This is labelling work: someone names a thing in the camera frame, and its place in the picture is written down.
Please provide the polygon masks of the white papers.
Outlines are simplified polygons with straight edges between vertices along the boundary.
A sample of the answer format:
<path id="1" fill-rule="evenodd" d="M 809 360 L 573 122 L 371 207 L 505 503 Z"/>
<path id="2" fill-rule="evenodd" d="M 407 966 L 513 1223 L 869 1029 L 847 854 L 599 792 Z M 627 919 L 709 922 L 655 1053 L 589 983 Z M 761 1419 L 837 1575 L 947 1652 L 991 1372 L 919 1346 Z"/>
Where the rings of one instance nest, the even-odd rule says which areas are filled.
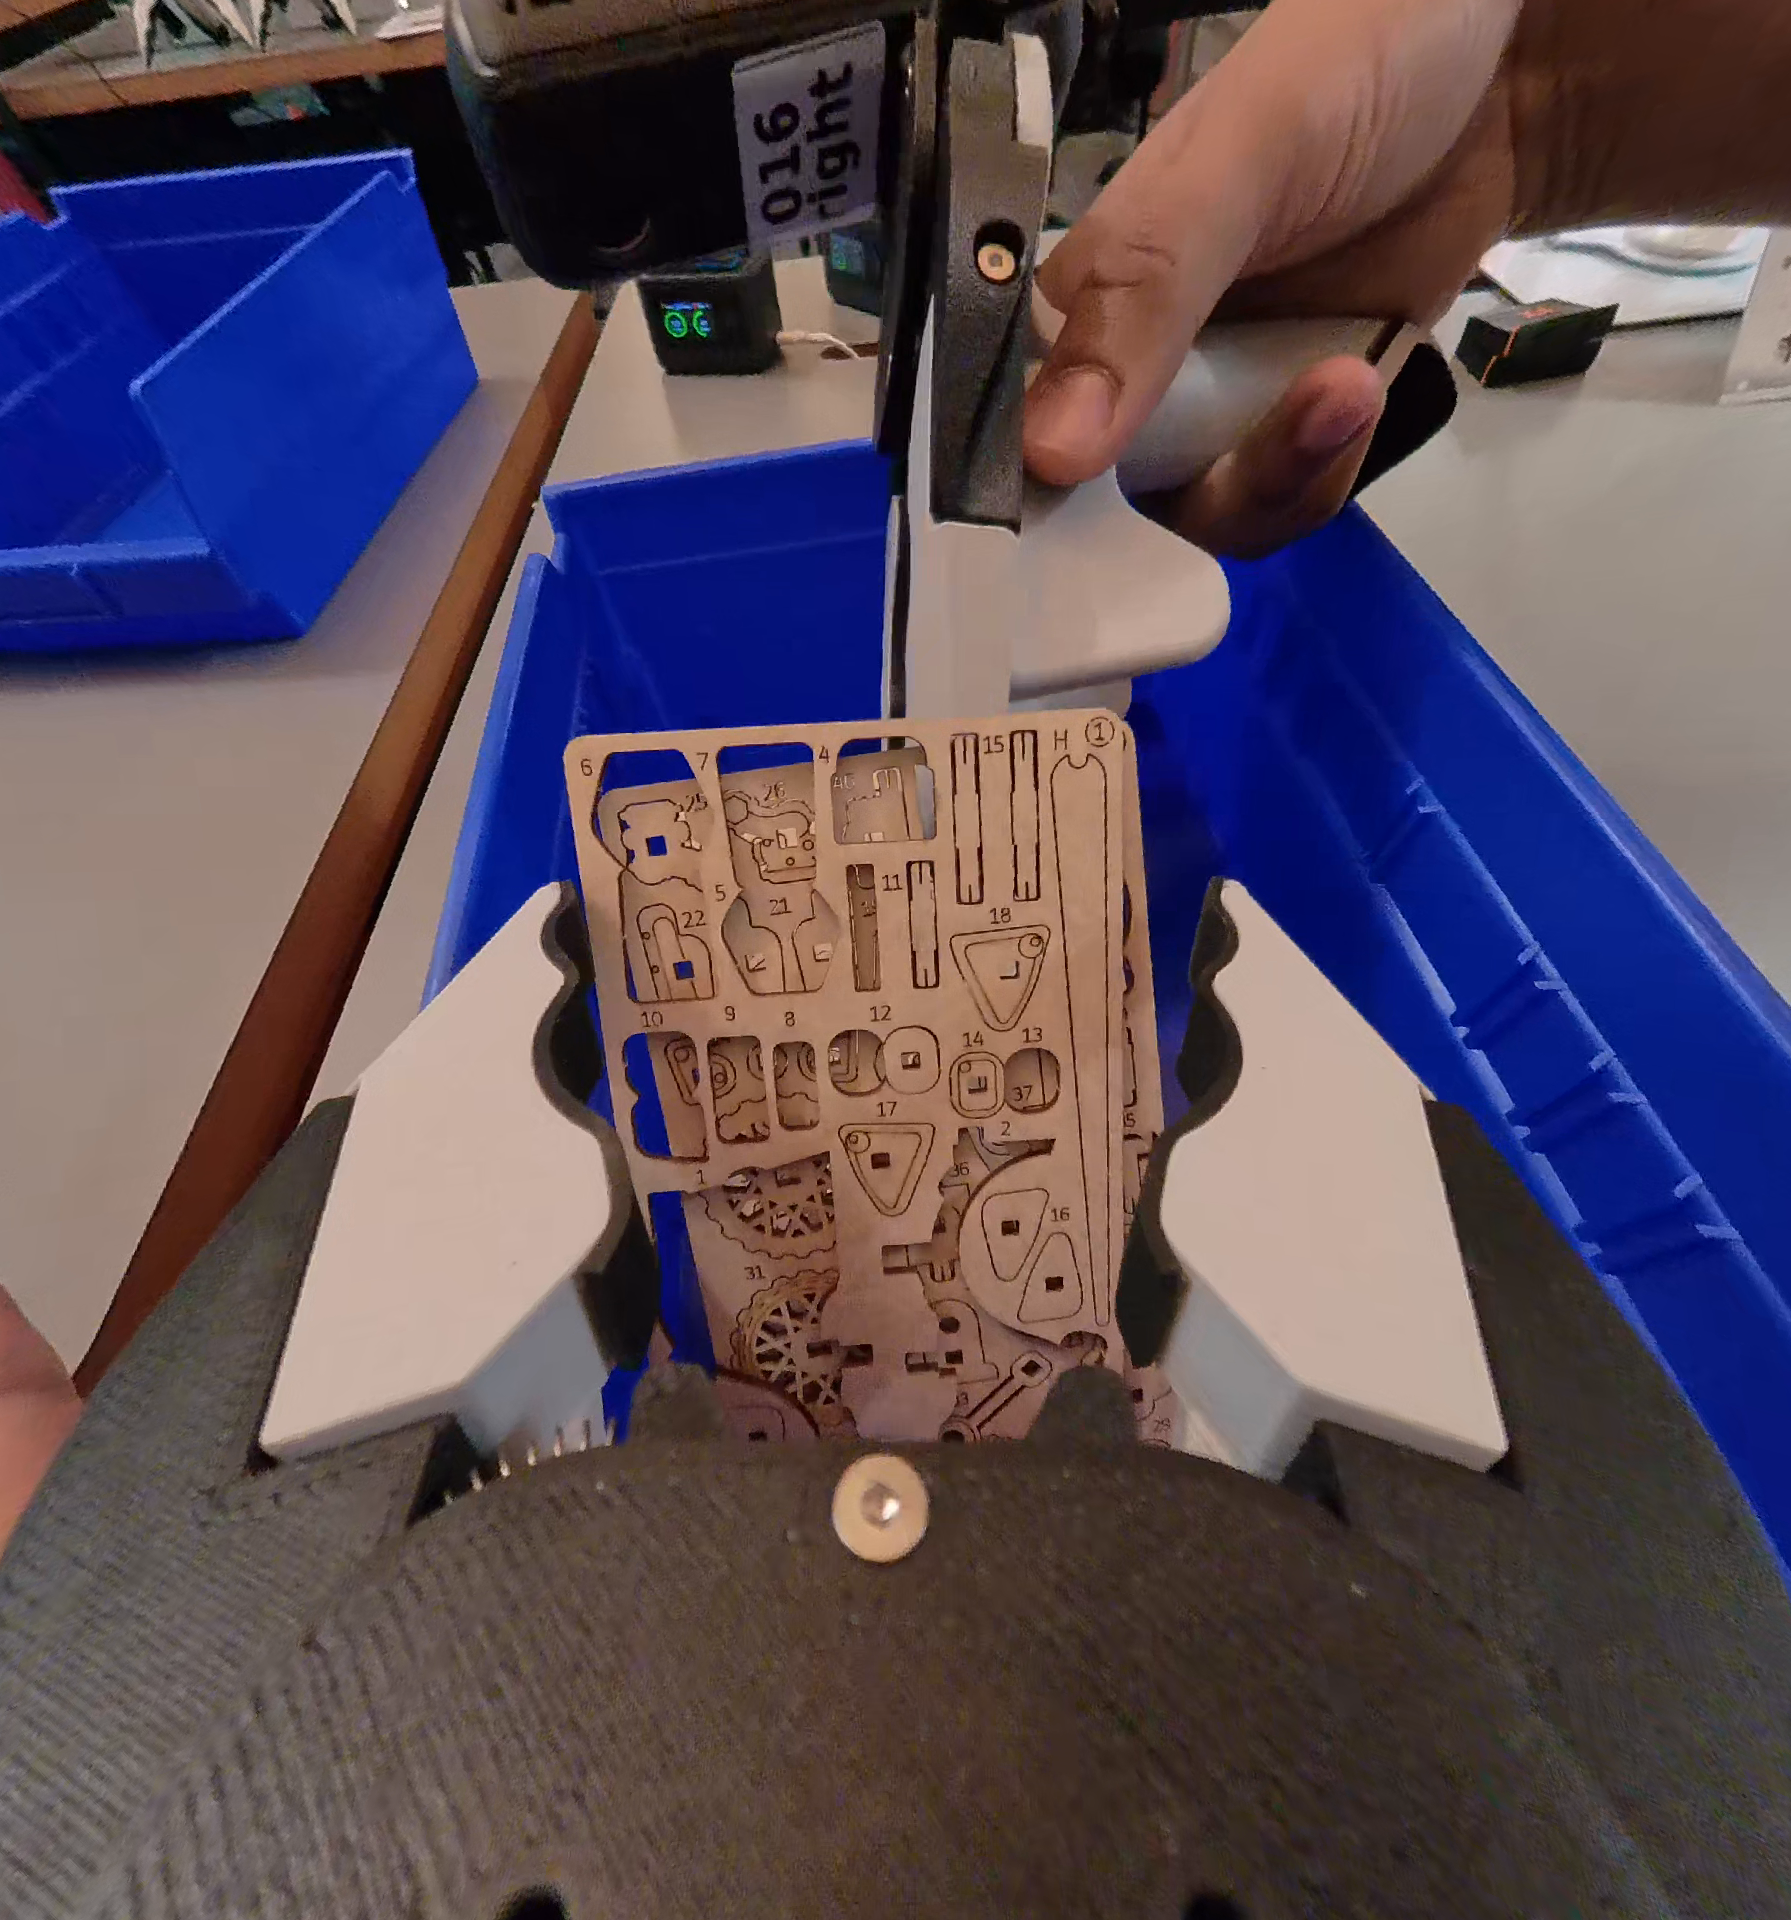
<path id="1" fill-rule="evenodd" d="M 1520 305 L 1614 308 L 1616 327 L 1740 313 L 1766 248 L 1764 226 L 1602 224 L 1502 240 L 1478 274 Z"/>

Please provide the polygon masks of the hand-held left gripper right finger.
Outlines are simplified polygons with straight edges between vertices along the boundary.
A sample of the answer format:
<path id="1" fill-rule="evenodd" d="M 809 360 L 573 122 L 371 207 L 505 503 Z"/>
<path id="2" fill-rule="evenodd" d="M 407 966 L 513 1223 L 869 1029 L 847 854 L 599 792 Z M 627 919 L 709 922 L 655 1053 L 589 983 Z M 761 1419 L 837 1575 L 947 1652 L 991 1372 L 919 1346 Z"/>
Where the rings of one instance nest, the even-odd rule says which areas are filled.
<path id="1" fill-rule="evenodd" d="M 1420 1085 L 1244 887 L 1222 908 L 1240 1069 L 1162 1172 L 1164 1442 L 1278 1477 L 1332 1421 L 1484 1471 L 1506 1433 Z"/>

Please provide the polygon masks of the wooden desk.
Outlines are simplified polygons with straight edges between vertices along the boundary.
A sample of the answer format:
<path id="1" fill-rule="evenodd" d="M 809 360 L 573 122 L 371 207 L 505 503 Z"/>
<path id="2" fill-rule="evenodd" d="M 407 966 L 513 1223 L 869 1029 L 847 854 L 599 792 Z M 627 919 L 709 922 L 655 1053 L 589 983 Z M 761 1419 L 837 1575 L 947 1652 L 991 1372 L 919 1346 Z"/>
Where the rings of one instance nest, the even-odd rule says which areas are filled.
<path id="1" fill-rule="evenodd" d="M 187 51 L 155 53 L 143 62 L 133 46 L 101 51 L 111 32 L 61 36 L 51 21 L 65 21 L 67 8 L 53 11 L 0 3 L 0 91 L 27 122 L 75 117 L 195 100 L 235 98 L 287 84 L 385 78 L 445 67 L 441 25 L 423 25 L 379 37 L 375 16 L 363 16 L 363 32 L 319 24 L 285 24 L 263 47 L 239 40 L 229 46 L 199 44 Z"/>

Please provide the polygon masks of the person's right hand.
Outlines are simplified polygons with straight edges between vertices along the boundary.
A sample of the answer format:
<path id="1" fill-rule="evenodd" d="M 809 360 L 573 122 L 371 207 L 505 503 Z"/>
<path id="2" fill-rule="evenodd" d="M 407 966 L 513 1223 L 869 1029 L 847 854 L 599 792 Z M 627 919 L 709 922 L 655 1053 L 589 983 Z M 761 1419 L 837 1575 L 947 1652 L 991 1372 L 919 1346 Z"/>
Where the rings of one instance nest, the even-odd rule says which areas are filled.
<path id="1" fill-rule="evenodd" d="M 1270 3 L 1055 245 L 1027 468 L 1115 468 L 1216 312 L 1430 323 L 1514 207 L 1520 3 Z"/>

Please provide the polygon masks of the blue plastic bin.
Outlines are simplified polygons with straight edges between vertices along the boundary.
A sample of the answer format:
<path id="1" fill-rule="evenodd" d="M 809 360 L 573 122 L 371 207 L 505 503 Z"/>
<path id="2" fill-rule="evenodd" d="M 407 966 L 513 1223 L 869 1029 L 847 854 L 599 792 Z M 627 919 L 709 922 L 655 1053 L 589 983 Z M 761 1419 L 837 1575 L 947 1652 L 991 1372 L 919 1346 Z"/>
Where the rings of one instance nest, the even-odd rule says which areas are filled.
<path id="1" fill-rule="evenodd" d="M 413 157 L 0 216 L 0 656 L 303 635 L 467 396 Z"/>
<path id="2" fill-rule="evenodd" d="M 887 488 L 841 442 L 547 491 L 425 995 L 573 879 L 571 738 L 869 711 Z M 1228 579 L 1132 690 L 1162 1041 L 1236 879 L 1574 1237 L 1791 1581 L 1791 1012 L 1356 508 Z"/>

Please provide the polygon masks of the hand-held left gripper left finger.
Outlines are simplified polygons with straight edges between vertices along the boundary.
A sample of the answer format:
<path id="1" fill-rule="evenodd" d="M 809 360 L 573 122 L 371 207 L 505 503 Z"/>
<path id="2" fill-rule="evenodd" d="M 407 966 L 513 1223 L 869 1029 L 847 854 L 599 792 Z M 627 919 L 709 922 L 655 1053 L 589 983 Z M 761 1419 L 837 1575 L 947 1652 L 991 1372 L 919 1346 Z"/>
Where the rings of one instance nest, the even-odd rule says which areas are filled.
<path id="1" fill-rule="evenodd" d="M 597 1078 L 575 891 L 551 882 L 357 1078 L 261 1447 L 449 1418 L 475 1454 L 611 1442 L 659 1267 Z"/>

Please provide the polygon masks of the small black box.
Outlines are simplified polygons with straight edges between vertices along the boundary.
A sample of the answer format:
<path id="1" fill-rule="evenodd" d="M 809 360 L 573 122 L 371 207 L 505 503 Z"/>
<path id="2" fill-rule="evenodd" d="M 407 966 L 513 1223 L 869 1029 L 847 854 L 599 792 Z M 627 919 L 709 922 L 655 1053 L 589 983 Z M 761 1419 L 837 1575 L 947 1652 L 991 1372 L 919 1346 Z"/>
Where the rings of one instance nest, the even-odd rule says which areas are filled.
<path id="1" fill-rule="evenodd" d="M 1610 302 L 1496 302 L 1466 316 L 1452 357 L 1484 390 L 1576 378 L 1596 360 L 1616 312 Z"/>

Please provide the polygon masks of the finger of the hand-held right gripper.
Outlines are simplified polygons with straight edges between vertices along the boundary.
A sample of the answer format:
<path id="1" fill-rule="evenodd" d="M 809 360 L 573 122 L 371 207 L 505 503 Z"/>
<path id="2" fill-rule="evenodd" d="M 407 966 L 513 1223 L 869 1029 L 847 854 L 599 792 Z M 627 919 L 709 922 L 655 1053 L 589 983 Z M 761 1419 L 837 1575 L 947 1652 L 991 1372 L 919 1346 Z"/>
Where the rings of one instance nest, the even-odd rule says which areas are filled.
<path id="1" fill-rule="evenodd" d="M 905 468 L 887 515 L 883 714 L 979 719 L 1009 703 L 1019 614 L 1019 533 L 941 518 L 931 491 L 935 308 L 925 308 Z"/>

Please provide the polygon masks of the black charging case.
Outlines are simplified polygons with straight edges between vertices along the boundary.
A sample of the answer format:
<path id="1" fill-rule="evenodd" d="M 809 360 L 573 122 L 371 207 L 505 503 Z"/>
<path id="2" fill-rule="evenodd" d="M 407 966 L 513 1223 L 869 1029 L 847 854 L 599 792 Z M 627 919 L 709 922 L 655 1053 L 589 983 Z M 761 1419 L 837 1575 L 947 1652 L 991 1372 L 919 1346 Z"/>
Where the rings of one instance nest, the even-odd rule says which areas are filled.
<path id="1" fill-rule="evenodd" d="M 835 305 L 881 320 L 887 308 L 887 232 L 879 211 L 821 235 L 823 282 Z"/>
<path id="2" fill-rule="evenodd" d="M 633 279 L 661 372 L 747 375 L 781 361 L 781 310 L 767 252 L 717 252 Z"/>

